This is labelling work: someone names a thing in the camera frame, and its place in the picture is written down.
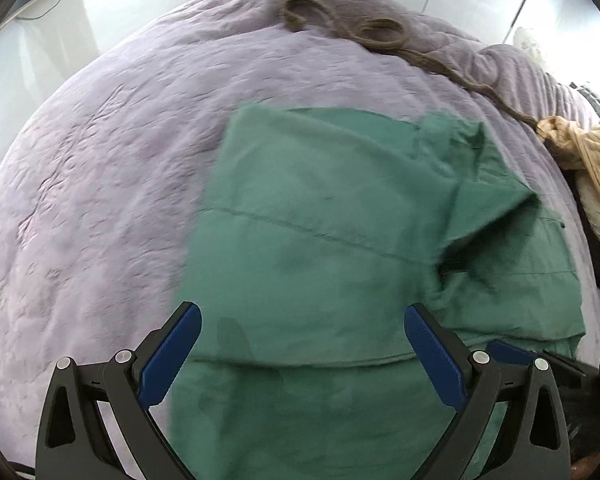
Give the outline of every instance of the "fleece blanket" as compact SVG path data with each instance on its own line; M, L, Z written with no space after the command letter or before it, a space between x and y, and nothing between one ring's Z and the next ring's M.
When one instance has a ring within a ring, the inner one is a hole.
M443 110L485 123L508 167L565 223L587 330L578 355L597 362L600 294L586 240L534 132L444 76L320 26L289 32L283 1L194 0L169 12L69 79L15 139L0 166L0 448L8 460L34 463L59 357L108 360L173 311L208 170L228 118L248 102L360 108L399 120ZM520 111L560 115L586 130L598 122L579 94L511 46L487 46L390 0L321 1L352 24L401 20L409 48L493 86ZM168 397L154 412L167 437L169 411Z

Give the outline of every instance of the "beige knit fabric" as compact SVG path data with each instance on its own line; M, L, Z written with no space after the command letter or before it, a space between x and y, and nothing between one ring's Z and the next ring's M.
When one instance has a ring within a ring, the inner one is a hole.
M536 133L564 170L587 170L600 193L600 126L585 132L575 121L552 116L538 123Z

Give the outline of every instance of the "silver screw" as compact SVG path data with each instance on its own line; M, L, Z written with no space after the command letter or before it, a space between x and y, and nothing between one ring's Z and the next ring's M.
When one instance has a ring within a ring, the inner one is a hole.
M116 361L119 363L127 363L131 359L131 350L121 350L116 354Z
M536 365L536 368L538 370L542 370L543 372L547 371L549 369L549 363L545 359L542 359L541 357L536 359L534 361L534 364Z
M487 352L483 352L482 350L475 351L473 358L475 362L481 365L487 364L490 360L489 354L487 354Z
M61 357L58 359L58 362L56 363L56 367L58 368L58 370L64 370L70 364L71 364L71 359L69 359L68 357Z

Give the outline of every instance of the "green garment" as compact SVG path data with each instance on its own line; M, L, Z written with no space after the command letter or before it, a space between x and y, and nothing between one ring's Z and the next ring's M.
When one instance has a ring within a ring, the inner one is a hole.
M573 356L584 332L560 219L481 124L445 114L241 108L177 299L203 329L170 440L201 480L408 478L453 413L404 336L409 304L472 348Z

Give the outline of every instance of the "brown rope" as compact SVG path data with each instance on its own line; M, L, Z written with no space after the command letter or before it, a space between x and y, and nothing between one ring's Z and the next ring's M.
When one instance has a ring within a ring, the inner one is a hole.
M363 20L356 26L355 30L352 31L333 9L330 9L318 0L287 0L282 7L282 15L285 20L286 28L293 32L302 30L307 22L307 18L297 12L298 7L301 6L320 10L320 12L330 20L331 27L334 28L338 37L355 41L357 44L371 52L398 56L407 61L410 65L417 66L418 68L433 74L443 75L468 92L476 92L484 95L496 106L496 108L499 108L515 120L528 124L534 131L536 130L538 120L530 115L523 114L522 112L511 108L491 86L469 81L440 60L416 50L406 48L404 45L407 43L408 37L402 23L391 18L371 18ZM377 34L378 32L386 30L395 33L397 35L396 39L385 41L374 40L369 37L370 33Z

